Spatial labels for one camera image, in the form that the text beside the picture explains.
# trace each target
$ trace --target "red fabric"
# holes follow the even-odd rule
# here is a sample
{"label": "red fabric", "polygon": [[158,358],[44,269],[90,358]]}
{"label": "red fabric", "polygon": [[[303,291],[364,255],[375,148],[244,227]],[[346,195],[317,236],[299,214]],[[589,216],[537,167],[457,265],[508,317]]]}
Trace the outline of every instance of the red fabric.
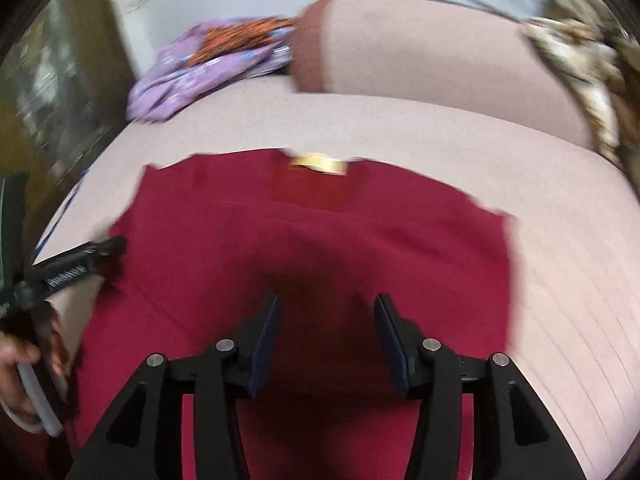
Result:
{"label": "red fabric", "polygon": [[[372,321],[377,293],[459,353],[504,350],[503,217],[386,164],[354,162],[342,177],[287,165],[260,150],[147,168],[112,229],[128,240],[123,276],[101,292],[82,340],[80,444],[143,358],[230,336],[272,290],[283,314],[270,376],[238,403],[253,480],[404,477],[418,406],[392,389]],[[471,417],[465,403],[465,480]]]}

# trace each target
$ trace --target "clothing tag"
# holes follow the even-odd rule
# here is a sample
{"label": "clothing tag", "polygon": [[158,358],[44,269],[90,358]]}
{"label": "clothing tag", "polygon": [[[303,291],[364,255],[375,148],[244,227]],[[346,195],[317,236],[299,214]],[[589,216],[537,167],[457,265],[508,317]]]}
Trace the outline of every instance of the clothing tag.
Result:
{"label": "clothing tag", "polygon": [[320,173],[346,175],[347,163],[336,158],[324,155],[323,153],[302,153],[300,156],[291,159],[289,167],[303,166]]}

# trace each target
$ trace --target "silver bolt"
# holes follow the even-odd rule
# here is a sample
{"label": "silver bolt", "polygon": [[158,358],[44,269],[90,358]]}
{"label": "silver bolt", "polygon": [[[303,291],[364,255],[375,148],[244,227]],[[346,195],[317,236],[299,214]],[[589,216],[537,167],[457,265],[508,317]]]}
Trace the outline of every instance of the silver bolt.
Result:
{"label": "silver bolt", "polygon": [[220,352],[229,352],[234,349],[236,344],[231,339],[221,339],[216,343],[216,350]]}
{"label": "silver bolt", "polygon": [[436,350],[440,350],[442,345],[440,344],[440,341],[438,341],[437,339],[434,339],[433,337],[428,337],[422,342],[422,346],[427,350],[431,350],[432,352],[435,352]]}
{"label": "silver bolt", "polygon": [[149,366],[153,366],[154,368],[156,366],[160,366],[162,363],[164,363],[164,357],[162,357],[160,354],[151,354],[146,358],[146,364],[148,364]]}
{"label": "silver bolt", "polygon": [[511,362],[508,355],[501,354],[500,352],[497,354],[494,354],[492,359],[494,360],[494,363],[496,363],[498,366],[506,366],[509,364],[509,362]]}

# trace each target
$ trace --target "human hand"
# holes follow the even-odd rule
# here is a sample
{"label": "human hand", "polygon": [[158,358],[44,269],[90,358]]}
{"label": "human hand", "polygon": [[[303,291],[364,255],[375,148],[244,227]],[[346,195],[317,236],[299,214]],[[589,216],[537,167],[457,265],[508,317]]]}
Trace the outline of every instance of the human hand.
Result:
{"label": "human hand", "polygon": [[[0,397],[15,415],[29,424],[37,423],[39,419],[22,386],[16,365],[35,364],[40,358],[37,346],[0,332]],[[50,360],[54,373],[64,377],[68,353],[60,335],[60,318],[55,311],[52,318]]]}

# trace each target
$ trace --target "purple cloth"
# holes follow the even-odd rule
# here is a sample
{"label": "purple cloth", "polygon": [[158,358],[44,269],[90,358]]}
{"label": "purple cloth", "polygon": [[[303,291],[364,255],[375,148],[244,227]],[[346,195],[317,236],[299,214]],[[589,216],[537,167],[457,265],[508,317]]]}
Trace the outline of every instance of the purple cloth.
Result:
{"label": "purple cloth", "polygon": [[292,27],[274,30],[270,45],[233,52],[189,67],[187,61],[200,48],[211,27],[226,27],[250,20],[213,20],[190,28],[162,50],[158,61],[129,92],[127,118],[163,121],[193,103],[199,96],[230,80],[263,75],[286,65]]}

